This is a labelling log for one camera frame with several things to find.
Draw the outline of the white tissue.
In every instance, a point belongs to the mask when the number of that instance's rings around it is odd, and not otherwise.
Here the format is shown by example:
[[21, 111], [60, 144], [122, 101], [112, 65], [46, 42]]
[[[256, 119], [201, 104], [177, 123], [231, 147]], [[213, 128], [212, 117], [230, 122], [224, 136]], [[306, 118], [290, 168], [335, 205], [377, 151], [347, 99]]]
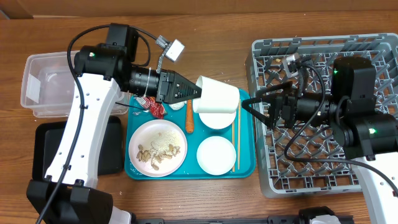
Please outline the white tissue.
[[178, 102], [178, 103], [170, 104], [169, 107], [172, 110], [177, 111], [177, 110], [182, 109], [186, 105], [186, 103], [187, 103], [186, 101], [181, 101], [181, 102]]

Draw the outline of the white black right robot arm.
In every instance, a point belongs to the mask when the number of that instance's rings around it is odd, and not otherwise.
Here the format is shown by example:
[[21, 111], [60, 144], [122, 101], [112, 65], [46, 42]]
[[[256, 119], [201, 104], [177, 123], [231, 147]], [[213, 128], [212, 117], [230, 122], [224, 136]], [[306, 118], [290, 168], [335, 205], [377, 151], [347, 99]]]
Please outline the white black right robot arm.
[[308, 76], [320, 76], [309, 56], [283, 58], [288, 78], [298, 76], [299, 86], [291, 81], [257, 91], [242, 107], [268, 128], [279, 119], [292, 129], [303, 126], [287, 143], [294, 143], [307, 126], [327, 125], [334, 140], [343, 148], [344, 159], [316, 159], [317, 163], [349, 164], [359, 180], [372, 223], [397, 223], [397, 120], [376, 111], [374, 82], [376, 69], [363, 57], [341, 57], [333, 62], [331, 93], [324, 82], [319, 93], [306, 91]]

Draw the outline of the white plate with food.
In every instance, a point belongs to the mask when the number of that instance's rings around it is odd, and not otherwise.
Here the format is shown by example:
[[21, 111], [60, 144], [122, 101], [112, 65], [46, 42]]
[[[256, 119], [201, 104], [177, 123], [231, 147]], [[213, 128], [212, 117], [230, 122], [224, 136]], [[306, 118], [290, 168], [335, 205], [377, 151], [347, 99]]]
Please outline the white plate with food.
[[177, 171], [187, 155], [187, 139], [173, 122], [156, 119], [139, 126], [129, 142], [129, 159], [147, 177], [165, 177]]

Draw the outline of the red snack wrapper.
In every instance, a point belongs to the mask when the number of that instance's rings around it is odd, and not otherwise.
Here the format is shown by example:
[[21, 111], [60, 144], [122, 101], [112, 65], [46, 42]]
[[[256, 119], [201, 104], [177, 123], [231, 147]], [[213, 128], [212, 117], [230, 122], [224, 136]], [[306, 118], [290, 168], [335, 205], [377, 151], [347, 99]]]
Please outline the red snack wrapper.
[[154, 118], [164, 119], [167, 114], [164, 106], [161, 103], [156, 103], [153, 96], [135, 97], [135, 99], [145, 110], [149, 110]]

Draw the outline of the grey plastic dish rack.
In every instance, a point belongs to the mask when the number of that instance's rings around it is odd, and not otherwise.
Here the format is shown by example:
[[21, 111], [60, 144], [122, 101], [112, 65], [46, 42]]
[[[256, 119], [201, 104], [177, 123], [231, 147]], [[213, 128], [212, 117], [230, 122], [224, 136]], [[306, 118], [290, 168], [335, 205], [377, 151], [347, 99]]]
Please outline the grey plastic dish rack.
[[[397, 114], [397, 35], [393, 33], [335, 35], [259, 39], [251, 45], [246, 59], [249, 95], [262, 88], [288, 80], [282, 59], [294, 53], [309, 56], [320, 72], [309, 73], [307, 91], [319, 93], [324, 82], [326, 93], [331, 90], [334, 60], [353, 56], [371, 61], [376, 69], [374, 94], [376, 109]], [[290, 148], [287, 143], [303, 126], [284, 127], [279, 120], [274, 129], [254, 120], [255, 144], [262, 193], [269, 198], [305, 194], [338, 194], [360, 191], [359, 182], [348, 164], [317, 163], [316, 159], [343, 159], [343, 148], [333, 139], [327, 125], [307, 128]]]

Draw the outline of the clear plastic bin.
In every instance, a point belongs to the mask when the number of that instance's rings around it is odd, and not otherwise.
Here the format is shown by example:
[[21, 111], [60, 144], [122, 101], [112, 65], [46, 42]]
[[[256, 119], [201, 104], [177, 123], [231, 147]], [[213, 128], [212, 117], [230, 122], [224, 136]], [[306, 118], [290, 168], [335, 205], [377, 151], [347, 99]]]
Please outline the clear plastic bin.
[[35, 54], [28, 57], [21, 86], [21, 106], [31, 109], [38, 118], [72, 116], [77, 120], [81, 100], [87, 109], [102, 108], [111, 115], [125, 114], [130, 94], [122, 92], [115, 80], [84, 73], [78, 78], [80, 95], [67, 61], [66, 52]]

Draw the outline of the white bowl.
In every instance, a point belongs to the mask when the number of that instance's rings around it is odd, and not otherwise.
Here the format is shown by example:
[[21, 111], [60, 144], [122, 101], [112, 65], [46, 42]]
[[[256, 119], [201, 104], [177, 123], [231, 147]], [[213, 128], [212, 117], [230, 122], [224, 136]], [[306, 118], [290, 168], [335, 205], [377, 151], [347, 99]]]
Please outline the white bowl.
[[197, 149], [200, 168], [210, 175], [223, 175], [233, 168], [235, 160], [232, 143], [221, 136], [203, 140]]
[[211, 129], [224, 129], [233, 123], [236, 117], [234, 113], [200, 113], [202, 123]]

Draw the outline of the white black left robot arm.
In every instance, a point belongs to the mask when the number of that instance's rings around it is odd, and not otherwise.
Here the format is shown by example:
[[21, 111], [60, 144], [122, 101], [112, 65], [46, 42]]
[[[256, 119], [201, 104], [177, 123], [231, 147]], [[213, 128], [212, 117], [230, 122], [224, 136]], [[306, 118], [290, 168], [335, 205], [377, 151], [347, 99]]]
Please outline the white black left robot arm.
[[70, 114], [51, 165], [27, 188], [38, 223], [135, 223], [135, 214], [118, 209], [110, 194], [96, 188], [101, 146], [120, 92], [166, 104], [201, 96], [201, 88], [177, 72], [135, 63], [137, 42], [150, 37], [147, 31], [116, 23], [105, 29], [105, 42], [67, 53], [75, 82]]

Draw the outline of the white paper cup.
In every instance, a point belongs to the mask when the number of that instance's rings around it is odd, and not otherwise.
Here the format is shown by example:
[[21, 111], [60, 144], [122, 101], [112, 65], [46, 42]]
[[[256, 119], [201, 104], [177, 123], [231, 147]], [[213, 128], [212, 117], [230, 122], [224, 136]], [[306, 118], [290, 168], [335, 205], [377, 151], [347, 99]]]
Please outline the white paper cup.
[[201, 97], [193, 100], [194, 113], [234, 113], [238, 108], [237, 87], [204, 76], [196, 86], [201, 88]]

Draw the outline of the black plastic bin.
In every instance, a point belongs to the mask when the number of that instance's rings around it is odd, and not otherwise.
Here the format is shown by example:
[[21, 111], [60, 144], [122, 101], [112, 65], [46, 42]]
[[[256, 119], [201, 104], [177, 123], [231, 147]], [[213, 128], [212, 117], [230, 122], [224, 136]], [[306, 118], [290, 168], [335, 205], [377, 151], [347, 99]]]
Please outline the black plastic bin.
[[[43, 180], [62, 140], [66, 122], [44, 123], [35, 132], [32, 178]], [[110, 116], [102, 143], [98, 174], [115, 174], [123, 170], [123, 139], [121, 120]]]

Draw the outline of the teal plastic tray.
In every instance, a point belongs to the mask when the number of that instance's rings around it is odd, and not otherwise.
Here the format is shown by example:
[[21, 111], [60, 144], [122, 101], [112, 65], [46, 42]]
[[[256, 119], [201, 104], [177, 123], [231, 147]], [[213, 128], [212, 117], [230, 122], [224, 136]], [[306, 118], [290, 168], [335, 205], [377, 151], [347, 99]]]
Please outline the teal plastic tray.
[[136, 180], [236, 179], [256, 166], [252, 116], [238, 108], [232, 114], [195, 113], [194, 131], [186, 131], [187, 107], [165, 105], [156, 119], [130, 101], [125, 171]]

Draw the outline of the orange carrot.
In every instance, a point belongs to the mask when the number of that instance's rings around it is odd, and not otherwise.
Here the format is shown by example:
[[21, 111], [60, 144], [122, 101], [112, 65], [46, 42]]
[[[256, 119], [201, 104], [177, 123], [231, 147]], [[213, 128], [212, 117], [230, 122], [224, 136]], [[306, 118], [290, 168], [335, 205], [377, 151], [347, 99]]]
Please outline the orange carrot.
[[194, 129], [195, 125], [193, 119], [192, 100], [188, 100], [186, 105], [185, 130], [188, 134], [191, 134], [194, 132]]

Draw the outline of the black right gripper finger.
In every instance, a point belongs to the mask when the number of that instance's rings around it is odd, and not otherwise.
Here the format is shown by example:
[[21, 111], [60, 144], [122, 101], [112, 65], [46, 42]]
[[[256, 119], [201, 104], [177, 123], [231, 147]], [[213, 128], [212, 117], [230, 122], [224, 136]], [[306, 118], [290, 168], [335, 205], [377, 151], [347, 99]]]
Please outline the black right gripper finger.
[[266, 100], [263, 100], [261, 98], [250, 98], [247, 100], [244, 100], [241, 105], [242, 108], [245, 109], [248, 113], [253, 115], [255, 118], [257, 118], [260, 122], [264, 123], [268, 128], [274, 129], [277, 120], [279, 119], [277, 112], [276, 112], [276, 103], [274, 100], [268, 101], [269, 103], [269, 109], [268, 109], [268, 114], [265, 115], [263, 113], [260, 113], [259, 111], [255, 110], [254, 108], [251, 107], [251, 105], [256, 104], [256, 103], [267, 103]]
[[277, 91], [277, 90], [289, 90], [292, 88], [292, 82], [284, 82], [278, 85], [274, 85], [268, 88], [262, 88], [256, 92], [256, 98], [260, 98], [268, 92]]

